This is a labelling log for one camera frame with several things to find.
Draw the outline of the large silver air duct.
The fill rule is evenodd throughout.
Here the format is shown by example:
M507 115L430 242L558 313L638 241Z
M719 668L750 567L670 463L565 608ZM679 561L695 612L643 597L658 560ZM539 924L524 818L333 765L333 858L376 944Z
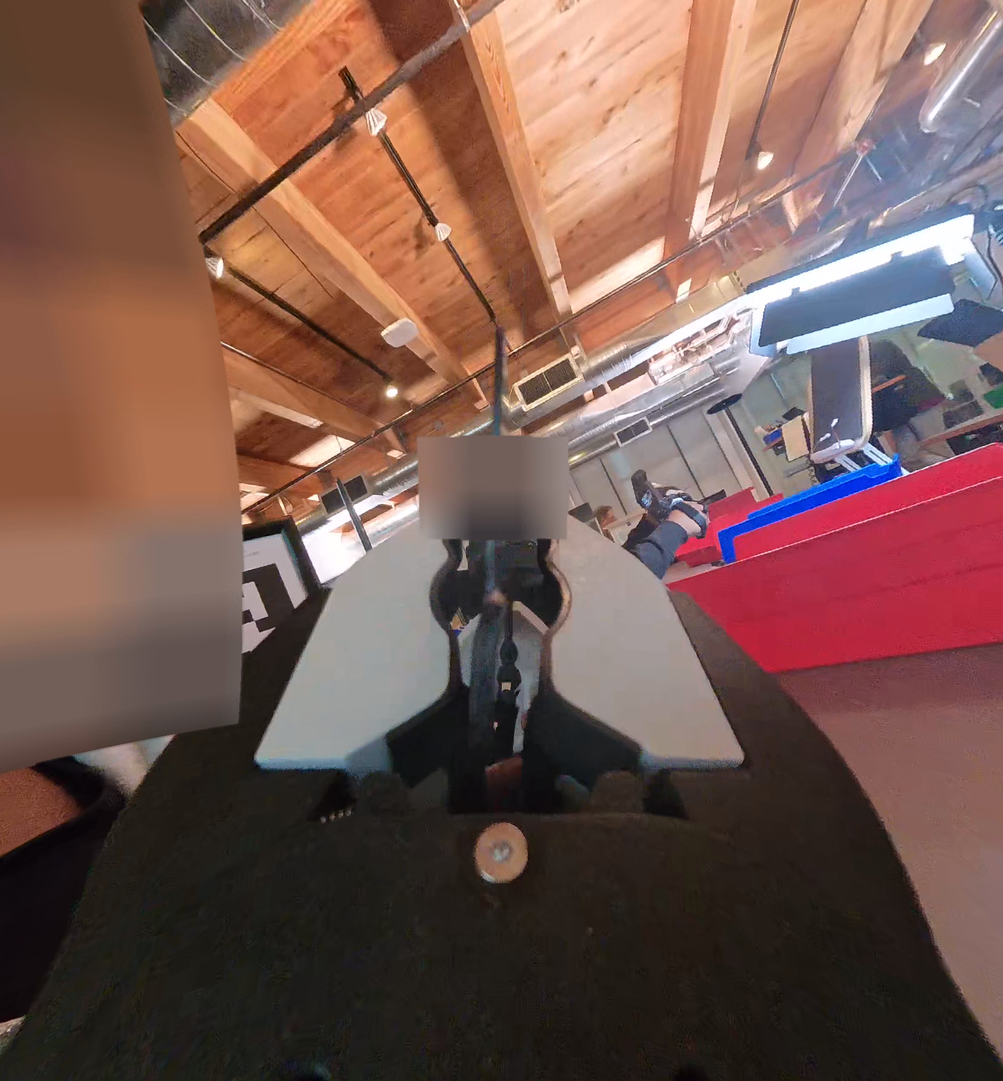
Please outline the large silver air duct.
M300 50L321 72L349 66L378 34L403 82L414 62L431 64L502 2L141 2L144 31L173 126L179 126L228 80L248 74L254 93Z

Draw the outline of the grey desk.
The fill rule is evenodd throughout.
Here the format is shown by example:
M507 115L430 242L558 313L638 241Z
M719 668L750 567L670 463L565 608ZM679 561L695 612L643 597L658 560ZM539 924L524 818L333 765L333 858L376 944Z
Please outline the grey desk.
M783 673L885 822L1003 1057L1003 644Z

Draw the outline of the black panel desk lamp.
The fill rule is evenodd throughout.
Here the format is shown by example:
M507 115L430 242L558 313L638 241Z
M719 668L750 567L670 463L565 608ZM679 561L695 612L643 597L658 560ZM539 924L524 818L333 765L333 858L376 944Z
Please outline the black panel desk lamp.
M948 204L893 227L859 246L835 250L747 290L749 350L810 357L807 457L890 469L871 444L870 344L875 335L954 310L955 276L974 250L975 213Z

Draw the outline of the red storage bin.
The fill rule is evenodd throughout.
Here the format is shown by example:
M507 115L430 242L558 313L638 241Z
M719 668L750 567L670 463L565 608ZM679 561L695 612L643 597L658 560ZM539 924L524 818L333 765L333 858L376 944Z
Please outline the red storage bin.
M674 557L676 563L684 563L690 568L706 564L725 563L719 534L746 521L751 513L783 501L783 494L776 494L765 499L755 499L754 489L748 488L738 493L711 502L706 508L708 525L703 537L694 537L681 546Z
M1003 643L1003 444L757 529L676 582L781 673Z

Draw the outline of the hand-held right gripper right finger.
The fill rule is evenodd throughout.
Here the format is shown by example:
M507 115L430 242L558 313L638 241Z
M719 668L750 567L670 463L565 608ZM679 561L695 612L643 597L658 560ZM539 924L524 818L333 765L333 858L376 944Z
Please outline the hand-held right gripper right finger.
M550 543L559 614L525 725L529 810L682 810L684 780L747 776L714 680L665 585L586 524Z

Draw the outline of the black zip tie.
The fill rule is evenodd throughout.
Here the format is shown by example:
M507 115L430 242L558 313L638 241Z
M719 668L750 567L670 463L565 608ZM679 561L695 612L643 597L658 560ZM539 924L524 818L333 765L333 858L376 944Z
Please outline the black zip tie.
M469 683L469 747L489 762L508 756L518 710L521 673L513 639L512 602L505 591L507 571L499 568L498 547L511 540L518 512L514 440L505 401L508 343L495 326L491 426L481 452L485 479L476 490L477 536L467 546L469 575L481 588L480 623L472 640Z

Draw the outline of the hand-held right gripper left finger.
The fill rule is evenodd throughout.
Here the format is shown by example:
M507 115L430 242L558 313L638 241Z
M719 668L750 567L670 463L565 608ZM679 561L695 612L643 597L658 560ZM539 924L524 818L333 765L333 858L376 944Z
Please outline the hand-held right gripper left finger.
M450 772L466 723L455 635L439 616L453 543L390 538L332 587L254 753L264 771Z

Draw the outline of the black framed marker sign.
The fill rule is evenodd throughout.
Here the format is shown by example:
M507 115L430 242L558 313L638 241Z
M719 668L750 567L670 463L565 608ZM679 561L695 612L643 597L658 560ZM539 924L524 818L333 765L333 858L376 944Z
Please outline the black framed marker sign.
M246 525L242 540L242 653L246 655L323 587L293 519Z

